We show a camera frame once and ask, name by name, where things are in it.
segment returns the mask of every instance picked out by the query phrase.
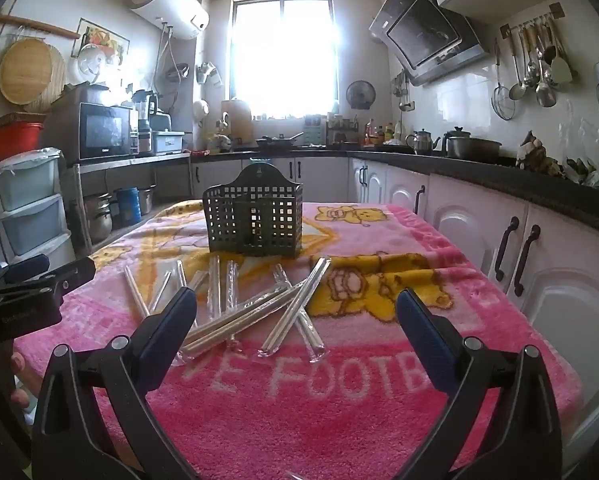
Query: microwave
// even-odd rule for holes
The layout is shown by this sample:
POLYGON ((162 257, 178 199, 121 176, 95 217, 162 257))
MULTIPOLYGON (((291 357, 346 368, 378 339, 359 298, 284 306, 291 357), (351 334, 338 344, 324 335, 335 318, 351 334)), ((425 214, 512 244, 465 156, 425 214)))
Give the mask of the microwave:
POLYGON ((138 150, 137 110, 75 103, 52 108, 41 132, 42 148, 58 148, 71 166, 84 161, 129 156, 138 150))
POLYGON ((486 56, 468 19, 437 0, 386 0, 371 32, 397 56, 413 86, 486 56))

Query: water heater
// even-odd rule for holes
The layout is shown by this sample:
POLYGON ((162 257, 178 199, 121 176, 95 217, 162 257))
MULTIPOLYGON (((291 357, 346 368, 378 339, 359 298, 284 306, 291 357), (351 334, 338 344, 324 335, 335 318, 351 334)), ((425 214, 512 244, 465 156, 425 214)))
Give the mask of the water heater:
POLYGON ((126 4, 155 27, 172 25, 172 35, 192 40, 208 25, 208 13, 197 0, 126 0, 126 4))

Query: black countertop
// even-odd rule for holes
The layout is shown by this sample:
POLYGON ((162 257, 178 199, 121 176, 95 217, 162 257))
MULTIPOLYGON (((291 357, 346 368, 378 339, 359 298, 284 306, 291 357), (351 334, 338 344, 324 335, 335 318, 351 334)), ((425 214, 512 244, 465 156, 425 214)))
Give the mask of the black countertop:
POLYGON ((423 174, 439 174, 516 196, 580 221, 599 231, 599 190, 578 186, 568 180, 522 171, 508 166, 481 164, 441 156, 406 155, 367 150, 300 149, 289 152, 236 152, 193 157, 192 163, 244 158, 293 158, 299 156, 343 156, 382 162, 423 174))

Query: black plastic basket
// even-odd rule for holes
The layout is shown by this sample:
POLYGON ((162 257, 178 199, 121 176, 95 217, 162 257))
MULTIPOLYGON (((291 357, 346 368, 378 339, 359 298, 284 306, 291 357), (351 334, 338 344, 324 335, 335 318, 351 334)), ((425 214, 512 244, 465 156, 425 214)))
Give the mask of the black plastic basket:
POLYGON ((203 195, 211 251, 290 256, 301 250, 302 185, 274 166, 252 164, 203 195))

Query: pink blanket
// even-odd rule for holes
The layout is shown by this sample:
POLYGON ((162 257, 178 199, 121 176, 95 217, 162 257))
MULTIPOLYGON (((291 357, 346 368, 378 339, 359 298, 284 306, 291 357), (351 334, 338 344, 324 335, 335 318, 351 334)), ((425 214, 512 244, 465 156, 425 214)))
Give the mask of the pink blanket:
MULTIPOLYGON (((235 258, 240 299, 272 283, 270 266, 283 264, 292 282, 308 275, 310 260, 333 257, 332 271, 308 312, 327 349, 310 364, 293 329, 270 359, 254 357, 278 317, 240 334, 245 352, 224 346, 172 366, 148 401, 166 433, 208 480, 285 478, 390 479, 419 446, 446 397, 433 389, 394 319, 394 299, 412 286, 435 314, 490 348, 540 348, 564 427, 580 407, 573 369, 534 332, 524 316, 451 243, 426 222, 395 206, 305 204, 303 254, 297 260, 235 258)), ((122 274, 134 271, 148 303, 155 283, 177 259, 186 276, 208 266, 208 240, 199 203, 167 210, 94 256, 95 279, 70 294, 63 322, 20 338, 17 348, 42 376, 52 349, 98 348, 138 325, 122 274)), ((176 288, 174 280, 160 304, 176 288)), ((200 296, 200 319, 205 316, 200 296)), ((496 396, 487 397, 458 463, 474 455, 496 396)), ((110 406, 102 411, 119 434, 110 406)))

